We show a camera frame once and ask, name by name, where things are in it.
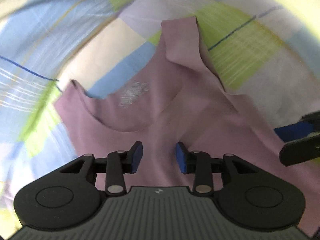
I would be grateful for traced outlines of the purple sleeveless top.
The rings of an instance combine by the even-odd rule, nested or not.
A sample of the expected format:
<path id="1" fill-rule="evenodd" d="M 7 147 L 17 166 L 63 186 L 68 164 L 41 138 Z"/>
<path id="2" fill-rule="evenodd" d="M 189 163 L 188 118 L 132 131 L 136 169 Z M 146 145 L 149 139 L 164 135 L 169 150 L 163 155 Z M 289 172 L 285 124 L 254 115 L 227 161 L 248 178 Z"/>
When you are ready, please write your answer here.
<path id="1" fill-rule="evenodd" d="M 299 227 L 319 227 L 319 166 L 283 166 L 283 142 L 246 95 L 225 91 L 209 59 L 196 18 L 163 21 L 151 60 L 130 81 L 104 99 L 90 98 L 72 80 L 55 103 L 78 155 L 106 157 L 143 144 L 131 186 L 191 186 L 180 172 L 175 146 L 184 143 L 219 158 L 232 153 L 298 187 L 306 198 Z"/>

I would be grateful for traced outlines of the checkered blue green bedsheet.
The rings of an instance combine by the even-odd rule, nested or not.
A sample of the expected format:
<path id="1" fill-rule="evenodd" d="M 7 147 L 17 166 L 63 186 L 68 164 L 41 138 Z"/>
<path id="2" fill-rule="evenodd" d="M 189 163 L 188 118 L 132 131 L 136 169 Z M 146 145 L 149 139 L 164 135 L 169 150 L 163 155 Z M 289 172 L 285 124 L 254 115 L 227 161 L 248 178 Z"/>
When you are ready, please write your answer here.
<path id="1" fill-rule="evenodd" d="M 273 128 L 319 110 L 319 0 L 1 0 L 1 236 L 25 185 L 79 155 L 55 103 L 72 80 L 115 93 L 151 60 L 162 22 L 194 17 L 225 91 Z"/>

